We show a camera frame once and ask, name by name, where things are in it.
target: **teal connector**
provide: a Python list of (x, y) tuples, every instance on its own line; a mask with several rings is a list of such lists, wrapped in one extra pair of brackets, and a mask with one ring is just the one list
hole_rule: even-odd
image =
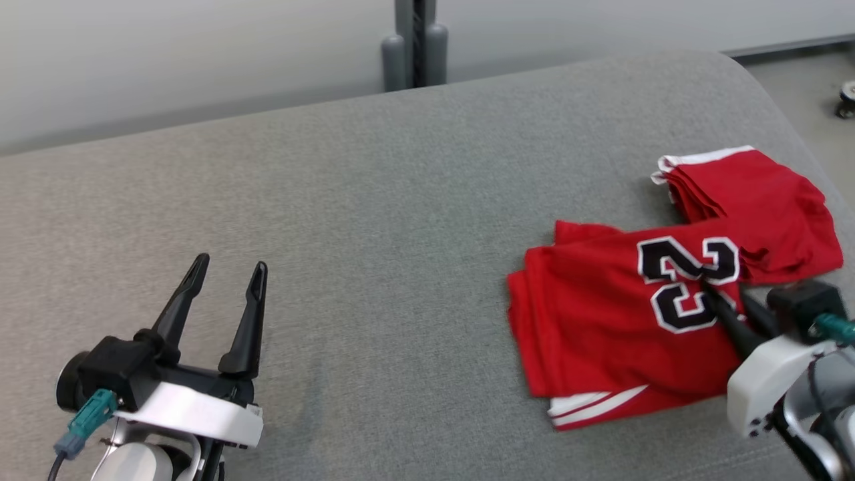
[(118, 408), (118, 400), (111, 391), (107, 389), (95, 391), (95, 394), (68, 423), (68, 432), (65, 436), (54, 444), (56, 455), (64, 454), (68, 460), (76, 458), (86, 445), (89, 436), (112, 418)]
[(843, 344), (855, 343), (855, 323), (834, 314), (820, 314), (814, 319), (814, 325), (823, 336)]

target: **gray fabric surface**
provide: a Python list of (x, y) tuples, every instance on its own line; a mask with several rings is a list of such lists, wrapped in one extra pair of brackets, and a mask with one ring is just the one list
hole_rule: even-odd
[[(261, 444), (230, 479), (803, 479), (723, 398), (557, 433), (527, 396), (504, 277), (557, 218), (677, 222), (664, 153), (751, 144), (852, 213), (761, 87), (724, 56), (551, 68), (0, 159), (4, 479), (44, 479), (53, 387), (150, 325), (198, 252), (182, 361), (216, 366), (268, 262)], [(850, 302), (855, 271), (830, 276)], [(101, 449), (63, 467), (84, 479)]]

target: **black number with white outline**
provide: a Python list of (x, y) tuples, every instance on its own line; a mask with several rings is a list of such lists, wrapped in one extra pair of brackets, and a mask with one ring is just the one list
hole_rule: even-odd
[[(639, 275), (645, 283), (667, 282), (650, 299), (660, 326), (679, 334), (703, 329), (716, 322), (716, 315), (704, 293), (700, 290), (690, 293), (689, 287), (680, 279), (697, 280), (704, 276), (710, 284), (722, 285), (739, 278), (739, 250), (730, 239), (704, 239), (704, 263), (671, 236), (639, 242), (638, 250)], [(689, 298), (693, 298), (692, 307), (686, 306)]]

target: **folded red jersey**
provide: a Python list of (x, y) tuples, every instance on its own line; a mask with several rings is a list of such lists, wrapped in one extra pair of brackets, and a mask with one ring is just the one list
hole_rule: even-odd
[(556, 225), (556, 245), (508, 276), (509, 320), (532, 395), (558, 429), (720, 395), (739, 364), (699, 278), (738, 306), (730, 222), (622, 233)]
[(749, 145), (662, 157), (652, 179), (669, 184), (690, 223), (732, 219), (745, 282), (795, 282), (843, 265), (823, 193)]

